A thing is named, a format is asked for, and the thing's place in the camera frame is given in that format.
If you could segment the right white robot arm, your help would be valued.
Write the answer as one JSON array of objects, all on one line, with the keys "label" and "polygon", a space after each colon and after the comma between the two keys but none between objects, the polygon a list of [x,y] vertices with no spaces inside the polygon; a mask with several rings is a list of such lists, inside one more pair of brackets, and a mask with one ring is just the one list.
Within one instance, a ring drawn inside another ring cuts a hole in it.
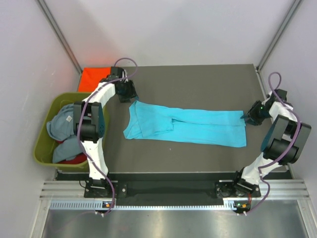
[{"label": "right white robot arm", "polygon": [[241,118],[251,125],[261,125],[265,119],[273,119],[261,144],[260,155],[249,166],[236,172],[231,184],[235,195],[247,196],[259,189],[261,178],[272,170],[299,159],[312,127],[298,122],[292,105],[287,102],[287,91],[282,89],[275,89],[263,102],[256,101]]}]

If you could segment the red t shirt in bin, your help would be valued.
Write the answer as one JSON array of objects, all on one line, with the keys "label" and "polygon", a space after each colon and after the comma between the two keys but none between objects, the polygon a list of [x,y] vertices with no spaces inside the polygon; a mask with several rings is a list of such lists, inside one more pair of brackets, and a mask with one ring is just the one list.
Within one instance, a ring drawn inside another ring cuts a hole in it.
[{"label": "red t shirt in bin", "polygon": [[79,155],[77,155],[73,160],[70,160],[70,161],[62,161],[62,162],[59,162],[57,164],[79,164],[79,163],[82,163],[84,162],[85,160],[87,159],[87,157],[81,153]]}]

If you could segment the olive green plastic bin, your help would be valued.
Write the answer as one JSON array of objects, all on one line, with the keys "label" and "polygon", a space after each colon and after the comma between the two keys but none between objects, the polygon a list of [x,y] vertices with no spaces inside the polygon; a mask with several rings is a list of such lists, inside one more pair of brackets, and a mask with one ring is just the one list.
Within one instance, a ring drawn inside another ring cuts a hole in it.
[{"label": "olive green plastic bin", "polygon": [[98,121],[98,119],[91,119],[90,124],[100,127],[101,131],[97,132],[97,135],[101,133],[106,136],[108,124],[110,121],[109,113],[106,109],[106,100],[97,100],[90,97],[90,93],[83,92],[68,92],[57,96],[47,113],[44,120],[42,129],[38,135],[38,139],[34,148],[34,159],[41,165],[55,167],[63,172],[87,172],[89,170],[89,159],[79,164],[55,164],[53,163],[53,152],[58,146],[58,142],[51,138],[47,132],[46,124],[51,121],[59,110],[68,104],[81,104],[81,107],[85,106],[85,101],[88,101],[86,106],[84,119],[88,118],[88,114],[97,116],[98,119],[104,119],[104,122]]}]

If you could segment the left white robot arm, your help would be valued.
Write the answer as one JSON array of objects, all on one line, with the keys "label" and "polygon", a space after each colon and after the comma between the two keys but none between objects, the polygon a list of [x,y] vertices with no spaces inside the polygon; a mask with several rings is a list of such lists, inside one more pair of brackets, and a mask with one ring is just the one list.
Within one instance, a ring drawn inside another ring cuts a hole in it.
[{"label": "left white robot arm", "polygon": [[113,184],[107,177],[108,167],[103,152],[103,139],[106,133],[103,109],[115,95],[121,103],[137,98],[134,83],[128,79],[126,71],[121,67],[112,66],[109,75],[98,83],[87,98],[74,102],[74,134],[89,164],[85,198],[110,198],[114,195]]}]

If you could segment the folded orange t shirt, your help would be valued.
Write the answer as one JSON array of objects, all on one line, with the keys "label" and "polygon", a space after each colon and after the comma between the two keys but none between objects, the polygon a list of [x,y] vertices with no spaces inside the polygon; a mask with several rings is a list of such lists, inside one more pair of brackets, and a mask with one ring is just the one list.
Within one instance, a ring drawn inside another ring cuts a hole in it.
[{"label": "folded orange t shirt", "polygon": [[83,69],[77,91],[93,92],[99,82],[110,74],[110,67],[85,67]]}]

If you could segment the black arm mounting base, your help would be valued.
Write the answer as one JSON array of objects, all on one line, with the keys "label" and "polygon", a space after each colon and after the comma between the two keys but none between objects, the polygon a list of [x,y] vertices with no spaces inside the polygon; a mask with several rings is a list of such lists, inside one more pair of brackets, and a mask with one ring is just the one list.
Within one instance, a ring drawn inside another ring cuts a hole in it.
[{"label": "black arm mounting base", "polygon": [[116,198],[140,196],[200,196],[202,200],[236,197],[239,172],[217,173],[110,173]]}]

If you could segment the grey blue t shirt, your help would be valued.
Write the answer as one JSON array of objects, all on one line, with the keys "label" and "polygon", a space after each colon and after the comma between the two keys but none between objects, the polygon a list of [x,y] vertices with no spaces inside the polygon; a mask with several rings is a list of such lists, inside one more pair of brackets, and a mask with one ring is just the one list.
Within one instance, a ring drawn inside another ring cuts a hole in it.
[{"label": "grey blue t shirt", "polygon": [[46,124],[47,132],[56,141],[65,141],[74,135],[73,131],[74,104],[62,107],[57,115]]},{"label": "grey blue t shirt", "polygon": [[53,152],[53,163],[73,160],[82,153],[76,136],[72,136],[59,144]]}]

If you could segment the aluminium frame rail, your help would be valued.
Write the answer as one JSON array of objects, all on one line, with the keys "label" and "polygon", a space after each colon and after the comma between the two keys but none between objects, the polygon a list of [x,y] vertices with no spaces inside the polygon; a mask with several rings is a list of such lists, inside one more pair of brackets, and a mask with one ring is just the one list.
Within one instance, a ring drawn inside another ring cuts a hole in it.
[{"label": "aluminium frame rail", "polygon": [[[261,89],[262,89],[262,92],[264,95],[264,99],[262,101],[266,102],[267,94],[270,94],[270,92],[269,92],[267,86],[265,85],[264,78],[262,77],[262,74],[260,73],[259,70],[257,70],[257,76],[258,76],[258,80],[259,80],[259,83],[261,85]],[[268,135],[268,133],[272,127],[272,124],[273,124],[273,119],[271,117],[269,117],[268,119],[264,119],[263,125],[265,125],[267,127],[267,130],[264,134],[264,138],[263,138],[262,143],[266,141],[266,136]],[[274,159],[265,159],[264,152],[262,150],[262,145],[260,145],[260,155],[256,158],[256,162],[257,162],[256,168],[257,167],[260,168],[260,175],[263,175],[263,176],[264,176],[264,174],[268,174],[271,171],[280,169],[280,167],[282,167],[282,168],[284,167],[284,165],[280,165],[278,162],[275,162]]]}]

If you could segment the cyan t shirt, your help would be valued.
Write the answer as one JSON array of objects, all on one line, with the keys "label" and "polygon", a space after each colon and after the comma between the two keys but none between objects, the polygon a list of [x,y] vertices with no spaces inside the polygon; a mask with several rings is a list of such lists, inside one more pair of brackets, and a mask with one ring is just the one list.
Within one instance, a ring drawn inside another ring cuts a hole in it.
[{"label": "cyan t shirt", "polygon": [[135,101],[129,107],[126,139],[246,147],[242,111],[206,111],[169,108]]}]

